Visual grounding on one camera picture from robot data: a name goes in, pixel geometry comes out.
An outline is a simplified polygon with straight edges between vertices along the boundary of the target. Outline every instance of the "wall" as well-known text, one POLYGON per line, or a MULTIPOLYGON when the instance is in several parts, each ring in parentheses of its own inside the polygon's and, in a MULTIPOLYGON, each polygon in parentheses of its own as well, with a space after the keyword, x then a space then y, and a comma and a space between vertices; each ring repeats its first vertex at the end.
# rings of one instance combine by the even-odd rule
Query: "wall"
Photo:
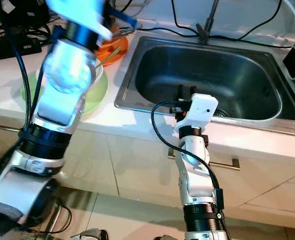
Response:
MULTIPOLYGON (((116 7, 122 9, 128 0, 116 0, 116 7)), ((141 9, 137 5, 146 2, 146 6, 136 15, 140 20, 157 21, 155 25, 163 22, 174 23, 171 0, 133 0, 131 7, 126 10, 129 15, 134 15, 141 9)), ((202 26, 209 16, 212 0, 174 0, 177 19, 181 25, 190 25, 195 29, 195 24, 202 26)), ((212 34, 224 34, 237 37, 247 32, 250 28, 264 22, 276 11, 279 0, 220 0, 215 14, 212 34)), ((150 27, 146 21, 140 21, 144 27, 150 27)), ((275 19, 256 31, 260 35, 269 36, 272 40, 286 34, 295 34, 295 19, 291 10, 283 2, 275 19)))

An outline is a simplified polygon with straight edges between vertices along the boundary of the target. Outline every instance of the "cabinet handle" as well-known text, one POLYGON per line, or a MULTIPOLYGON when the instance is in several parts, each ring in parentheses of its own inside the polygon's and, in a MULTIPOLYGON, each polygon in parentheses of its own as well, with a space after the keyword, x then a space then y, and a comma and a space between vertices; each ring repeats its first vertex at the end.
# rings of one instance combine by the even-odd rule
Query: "cabinet handle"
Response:
POLYGON ((168 159, 176 159, 176 152, 174 151, 173 148, 169 147, 167 150, 167 158, 168 159))
POLYGON ((232 169, 236 171, 240 171, 240 161, 236 158, 232 159, 232 165, 224 164, 224 163, 218 163, 218 162, 210 162, 209 163, 211 166, 216 166, 220 168, 225 168, 225 169, 232 169))
POLYGON ((10 126, 3 126, 3 125, 0 125, 0 129, 4 130, 4 131, 16 132, 16 133, 18 133, 20 131, 20 129, 18 129, 18 128, 10 127, 10 126))
MULTIPOLYGON (((176 153, 172 148, 168 148, 167 151, 167 158, 168 159, 176 159, 176 153)), ((232 169, 236 171, 240 171, 240 161, 237 158, 232 159, 232 165, 224 164, 224 163, 218 163, 218 162, 212 162, 209 163, 211 166, 216 166, 219 168, 225 168, 225 169, 232 169)))

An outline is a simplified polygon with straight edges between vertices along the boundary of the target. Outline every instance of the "metal rod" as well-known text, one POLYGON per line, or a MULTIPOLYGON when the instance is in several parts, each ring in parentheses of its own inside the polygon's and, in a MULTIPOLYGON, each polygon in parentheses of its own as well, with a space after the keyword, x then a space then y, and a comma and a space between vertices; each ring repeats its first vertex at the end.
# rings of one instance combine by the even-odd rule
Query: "metal rod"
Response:
MULTIPOLYGON (((56 226, 56 224, 57 224, 57 222, 58 222, 58 220, 59 220, 59 217, 60 217, 61 211, 62 211, 62 206, 59 204, 58 207, 57 207, 57 212, 56 212, 55 218, 54 218, 54 220, 53 220, 51 226, 49 227, 49 230, 48 230, 49 232, 53 232, 54 227, 56 226)), ((49 240, 50 237, 51 237, 51 233, 48 233, 48 234, 45 236, 44 240, 49 240)))
POLYGON ((0 125, 0 130, 9 131, 9 132, 16 132, 16 133, 18 133, 20 131, 19 128, 10 127, 10 126, 3 126, 3 125, 0 125))
POLYGON ((232 169, 236 171, 240 171, 240 162, 238 159, 233 158, 232 159, 232 165, 224 164, 224 163, 218 163, 218 162, 210 162, 209 163, 211 166, 216 166, 224 169, 232 169))
POLYGON ((219 0, 213 0, 211 12, 210 12, 210 14, 206 20, 205 26, 204 26, 204 30, 207 32, 208 35, 210 35, 211 29, 212 29, 212 25, 214 22, 214 15, 216 14, 218 4, 219 4, 219 0))
MULTIPOLYGON (((169 147, 168 152, 167 152, 167 158, 168 159, 176 159, 176 152, 169 147)), ((240 171, 240 161, 237 158, 232 159, 232 165, 224 164, 224 163, 218 163, 218 162, 212 162, 210 161, 209 164, 211 166, 216 166, 219 168, 225 168, 225 169, 231 169, 231 170, 236 170, 240 171)))

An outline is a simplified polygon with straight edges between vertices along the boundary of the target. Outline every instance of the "green plate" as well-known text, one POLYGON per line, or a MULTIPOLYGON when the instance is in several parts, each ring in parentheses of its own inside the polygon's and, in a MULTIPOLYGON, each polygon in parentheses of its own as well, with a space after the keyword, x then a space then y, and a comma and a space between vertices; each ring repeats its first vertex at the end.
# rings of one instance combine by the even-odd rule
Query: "green plate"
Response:
MULTIPOLYGON (((37 78, 35 74, 31 74, 28 76, 28 82, 29 82, 29 87, 31 91, 31 99, 34 98, 34 94, 36 91, 36 86, 37 86, 37 78)), ((92 111, 94 111, 100 103, 103 101, 105 95, 107 94, 108 87, 109 87, 109 81, 107 74, 105 71, 103 72, 102 76, 100 79, 95 80, 94 87, 88 91, 85 97, 85 108, 84 108, 84 113, 89 114, 92 111)), ((42 95, 42 92, 44 90, 44 87, 41 86, 40 89, 40 96, 42 95)), ((20 93, 21 97, 23 98, 24 101, 26 101, 26 96, 25 96, 25 89, 24 85, 22 84, 20 87, 20 93)))

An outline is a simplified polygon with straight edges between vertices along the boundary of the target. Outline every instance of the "sink drain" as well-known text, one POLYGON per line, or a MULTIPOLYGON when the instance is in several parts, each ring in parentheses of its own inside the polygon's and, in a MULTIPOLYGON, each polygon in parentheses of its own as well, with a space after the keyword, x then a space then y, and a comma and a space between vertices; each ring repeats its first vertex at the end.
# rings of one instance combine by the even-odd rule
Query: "sink drain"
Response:
POLYGON ((213 115, 217 116, 217 117, 221 117, 221 118, 228 118, 229 117, 227 112, 223 111, 221 109, 216 109, 213 115))

